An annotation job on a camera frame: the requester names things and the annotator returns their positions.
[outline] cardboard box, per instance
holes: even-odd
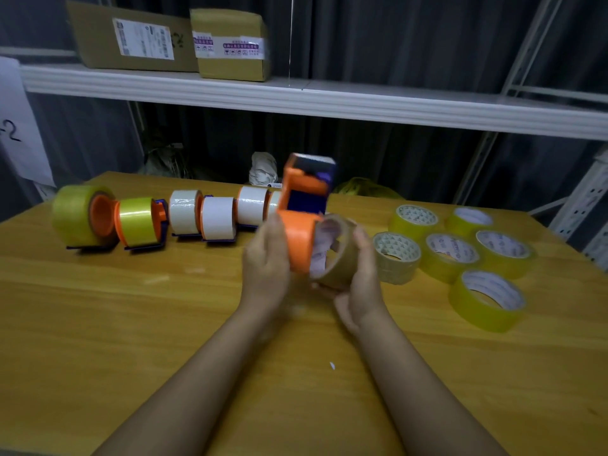
[[[189,19],[72,0],[66,5],[87,67],[198,71]]]
[[[268,79],[268,29],[260,15],[232,9],[191,9],[190,21],[203,78]]]

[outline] yellow-green bag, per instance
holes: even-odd
[[[384,187],[384,185],[378,185],[365,177],[354,177],[351,180],[341,183],[334,189],[334,193],[360,195],[362,197],[403,199],[396,191]]]

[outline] white crumpled material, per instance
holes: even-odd
[[[254,152],[251,155],[249,183],[251,185],[268,185],[277,182],[277,160],[268,152]]]

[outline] white shelf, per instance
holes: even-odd
[[[21,66],[21,75],[32,93],[608,140],[608,113],[499,95],[286,78],[251,83],[80,64]]]

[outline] wood grain surface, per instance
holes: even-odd
[[[118,198],[176,189],[234,196],[234,184],[106,173]],[[386,229],[399,200],[332,195],[328,211]],[[453,206],[421,204],[443,220]],[[516,281],[527,315],[481,331],[417,270],[383,283],[390,313],[458,399],[513,455],[608,448],[608,278],[525,213],[487,210],[539,259]],[[50,205],[0,224],[0,448],[88,454],[236,308],[236,245],[177,243],[131,255],[65,250]],[[296,278],[288,321],[245,370],[209,454],[399,454],[399,437],[331,305]]]

